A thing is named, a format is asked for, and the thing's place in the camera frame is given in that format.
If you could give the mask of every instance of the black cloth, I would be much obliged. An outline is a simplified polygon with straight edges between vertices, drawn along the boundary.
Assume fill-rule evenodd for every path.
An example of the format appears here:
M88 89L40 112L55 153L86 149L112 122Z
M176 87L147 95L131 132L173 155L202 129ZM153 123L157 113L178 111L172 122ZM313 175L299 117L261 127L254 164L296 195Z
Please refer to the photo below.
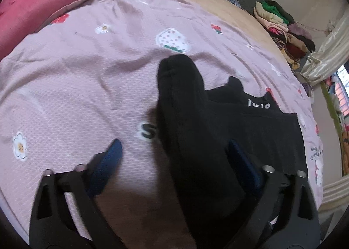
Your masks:
M310 52L315 51L315 44L313 41L311 41L310 39L308 39L307 37L304 37L303 35L297 35L294 33L290 33L292 34L294 37L296 37L297 39L303 41L303 43L306 45L306 47L308 48L308 50Z
M292 17L289 13L287 13L287 12L282 8L282 6L279 5L277 2L274 2L274 1L272 1L272 0L266 0L265 2L266 2L268 5L270 5L270 6L276 7L277 10L280 12L280 14L281 14L284 18L286 18L290 24L293 24L293 23L294 23L293 17Z
M261 98L244 93L233 77L205 91L183 54L163 59L157 80L159 138L188 228L198 249L223 248L255 204L229 164L228 142L235 140L258 169L268 164L307 173L297 115L282 113L269 92Z

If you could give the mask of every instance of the white flower print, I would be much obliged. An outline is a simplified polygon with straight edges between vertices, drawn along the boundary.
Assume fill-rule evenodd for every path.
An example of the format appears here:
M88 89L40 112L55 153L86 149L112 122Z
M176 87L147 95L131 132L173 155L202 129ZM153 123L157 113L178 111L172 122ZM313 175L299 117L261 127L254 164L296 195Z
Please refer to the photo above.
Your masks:
M20 161L27 159L27 141L21 132L13 138L13 154Z
M108 31L110 31L111 26L109 24L103 23L101 26L98 26L95 29L95 32L97 34L101 34L101 33L107 33Z

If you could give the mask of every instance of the red flower print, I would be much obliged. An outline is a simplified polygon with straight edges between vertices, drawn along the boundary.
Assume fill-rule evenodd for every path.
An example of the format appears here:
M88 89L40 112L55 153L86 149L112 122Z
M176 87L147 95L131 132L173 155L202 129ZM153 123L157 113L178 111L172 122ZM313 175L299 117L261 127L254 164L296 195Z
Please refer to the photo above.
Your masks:
M271 96L273 97L273 99L275 100L272 89L270 87L267 87L265 90L266 90L266 92L269 92L271 94Z
M214 30L216 30L216 32L217 32L218 34L223 33L222 30L221 30L221 28L220 28L219 26L211 24L211 27L212 27Z
M54 21L52 21L50 24L53 24L53 23L63 23L65 22L65 20L69 17L69 14L66 13L66 14L63 14L62 16L60 17L57 17Z

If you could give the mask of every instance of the white embroidered patch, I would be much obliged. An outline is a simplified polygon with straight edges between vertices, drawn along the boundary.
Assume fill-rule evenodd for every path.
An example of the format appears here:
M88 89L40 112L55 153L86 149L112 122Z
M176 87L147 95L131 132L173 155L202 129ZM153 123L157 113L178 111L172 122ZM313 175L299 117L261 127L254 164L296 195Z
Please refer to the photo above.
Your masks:
M246 47L249 48L250 50L254 50L253 46L251 46L250 44L246 44Z
M320 160L315 160L315 183L322 186L322 162Z
M274 65L273 65L272 63L270 63L270 62L268 62L268 63L271 65L272 70L273 70L274 72L276 72L277 76L280 77L280 76L281 76L281 72L279 72L279 71L276 69L276 67L274 67Z
M13 138L13 154L20 161L27 160L27 140L21 132Z
M185 36L174 28L168 28L156 35L156 44L179 53L186 53L190 50Z
M303 128L306 130L306 124L305 124L305 120L302 116L302 114L298 115L298 121L300 122L300 124L303 126Z
M103 23L101 26L95 29L95 32L97 34L107 33L108 31L110 31L110 28L111 26L109 24Z

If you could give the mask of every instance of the colorful clothes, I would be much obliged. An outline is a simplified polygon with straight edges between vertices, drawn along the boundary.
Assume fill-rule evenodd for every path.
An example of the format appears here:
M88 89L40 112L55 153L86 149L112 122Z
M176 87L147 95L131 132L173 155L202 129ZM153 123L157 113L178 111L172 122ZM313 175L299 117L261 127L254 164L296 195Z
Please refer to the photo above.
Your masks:
M266 11L273 13L273 14L277 15L278 17L282 18L284 23L286 23L287 25L290 24L290 22L281 15L281 13L277 10L276 7L270 6L266 2L262 2L262 6L263 6L263 9L265 9Z

